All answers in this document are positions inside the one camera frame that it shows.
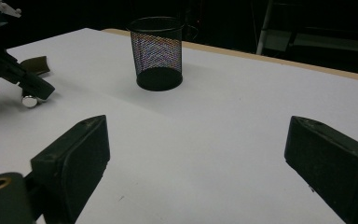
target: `tabletop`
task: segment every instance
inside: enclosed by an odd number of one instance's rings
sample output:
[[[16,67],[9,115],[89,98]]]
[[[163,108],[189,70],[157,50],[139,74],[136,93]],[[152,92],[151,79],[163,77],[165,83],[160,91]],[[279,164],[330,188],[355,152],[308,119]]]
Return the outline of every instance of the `tabletop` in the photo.
[[[111,161],[77,223],[343,223],[283,152],[292,116],[358,141],[357,79],[184,44],[183,83],[146,91],[130,38],[91,29],[8,53],[46,55],[56,91],[28,109],[0,80],[0,174],[27,175],[77,122],[106,115]]]

